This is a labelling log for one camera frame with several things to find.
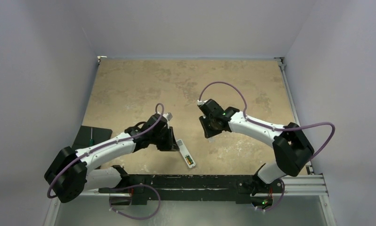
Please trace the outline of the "white remote control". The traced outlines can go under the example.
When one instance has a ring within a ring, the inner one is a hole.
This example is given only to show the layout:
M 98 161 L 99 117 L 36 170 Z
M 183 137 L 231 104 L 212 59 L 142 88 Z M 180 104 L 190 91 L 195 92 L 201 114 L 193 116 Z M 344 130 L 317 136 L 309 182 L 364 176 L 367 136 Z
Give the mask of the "white remote control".
M 182 139 L 178 139 L 178 140 L 177 140 L 177 144 L 178 144 L 178 146 L 179 146 L 179 148 L 180 148 L 180 154 L 181 154 L 181 156 L 183 157 L 183 159 L 184 159 L 185 163 L 187 164 L 187 166 L 188 166 L 190 169 L 193 168 L 193 167 L 195 167 L 195 166 L 196 166 L 196 162 L 194 161 L 192 155 L 190 154 L 190 152 L 189 152 L 187 146 L 185 145 L 185 143 L 183 142 L 183 140 L 182 140 Z M 192 164 L 192 165 L 190 165 L 190 166 L 188 165 L 187 160 L 186 160 L 186 158 L 187 158 L 188 156 L 192 159 L 192 161 L 193 161 L 193 163 L 194 163 L 194 164 Z

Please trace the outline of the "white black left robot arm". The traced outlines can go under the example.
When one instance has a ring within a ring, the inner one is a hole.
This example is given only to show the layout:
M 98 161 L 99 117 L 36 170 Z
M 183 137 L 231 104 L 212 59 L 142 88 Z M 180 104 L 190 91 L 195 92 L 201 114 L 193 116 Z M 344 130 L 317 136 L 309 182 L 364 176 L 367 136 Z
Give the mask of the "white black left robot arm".
M 150 145 L 163 152 L 179 151 L 173 128 L 169 125 L 171 119 L 171 113 L 155 113 L 142 127 L 129 127 L 110 140 L 77 150 L 69 146 L 61 149 L 44 174 L 49 184 L 47 197 L 57 197 L 62 203 L 67 203 L 85 190 L 108 187 L 118 193 L 126 191 L 129 180 L 122 167 L 98 167 Z

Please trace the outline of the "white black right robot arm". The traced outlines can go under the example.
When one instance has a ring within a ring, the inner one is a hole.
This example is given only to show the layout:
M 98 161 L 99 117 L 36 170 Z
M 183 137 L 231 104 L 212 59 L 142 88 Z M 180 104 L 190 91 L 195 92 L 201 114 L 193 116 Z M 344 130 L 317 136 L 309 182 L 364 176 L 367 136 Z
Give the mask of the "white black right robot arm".
M 253 186 L 263 192 L 275 180 L 296 177 L 314 154 L 314 148 L 299 126 L 293 122 L 288 125 L 268 123 L 245 116 L 234 107 L 223 109 L 215 100 L 198 101 L 202 112 L 199 121 L 205 138 L 222 132 L 231 132 L 254 138 L 273 149 L 275 160 L 261 166 L 253 178 Z

